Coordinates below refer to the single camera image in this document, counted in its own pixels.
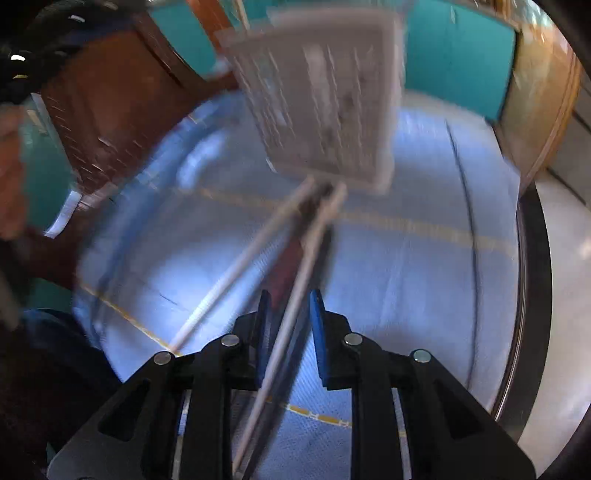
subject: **white floor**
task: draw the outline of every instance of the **white floor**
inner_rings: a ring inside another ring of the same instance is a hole
[[[536,186],[550,241],[552,325],[540,390],[519,446],[540,475],[591,401],[591,211],[550,176]]]

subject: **brown wooden cabinet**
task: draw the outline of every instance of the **brown wooden cabinet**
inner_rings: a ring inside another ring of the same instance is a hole
[[[148,14],[133,28],[87,45],[42,89],[83,194],[55,239],[29,231],[31,274],[70,288],[77,247],[100,201],[144,165],[151,149],[200,102],[237,88],[229,74],[204,80]]]

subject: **black cable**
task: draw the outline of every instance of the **black cable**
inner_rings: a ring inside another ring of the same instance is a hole
[[[470,226],[470,234],[472,235],[472,272],[474,275],[474,323],[472,329],[472,351],[470,353],[470,369],[468,370],[468,376],[466,380],[466,388],[469,390],[472,385],[472,377],[474,375],[474,367],[476,365],[476,343],[478,341],[478,320],[479,320],[479,299],[480,299],[480,275],[478,267],[478,252],[476,250],[476,225],[474,221],[474,212],[472,210],[472,197],[470,195],[470,189],[468,188],[468,182],[466,180],[466,172],[460,161],[460,155],[457,151],[456,140],[453,138],[452,129],[449,123],[445,122],[447,133],[449,135],[449,141],[452,144],[453,156],[456,159],[457,169],[460,172],[460,178],[462,180],[462,188],[464,190],[464,197],[466,199],[466,209],[468,212],[468,224]]]

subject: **dark clothing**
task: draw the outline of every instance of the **dark clothing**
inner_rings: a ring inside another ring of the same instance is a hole
[[[27,310],[15,331],[0,327],[0,423],[39,467],[120,384],[68,313]]]

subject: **turquoise panel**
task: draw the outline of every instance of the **turquoise panel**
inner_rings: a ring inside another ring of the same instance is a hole
[[[74,173],[53,126],[44,121],[31,98],[23,103],[43,124],[40,130],[25,115],[20,128],[21,161],[25,164],[24,192],[28,199],[27,223],[41,231],[57,219],[74,185]]]
[[[490,120],[497,120],[513,65],[513,28],[463,7],[453,7],[453,33],[447,98]]]
[[[468,8],[419,0],[408,19],[406,88],[498,119],[515,31]]]
[[[31,293],[27,299],[26,307],[71,313],[72,292],[42,278],[35,278],[31,285]]]
[[[207,75],[216,63],[216,54],[205,30],[186,2],[154,9],[150,16],[168,42],[195,72]]]

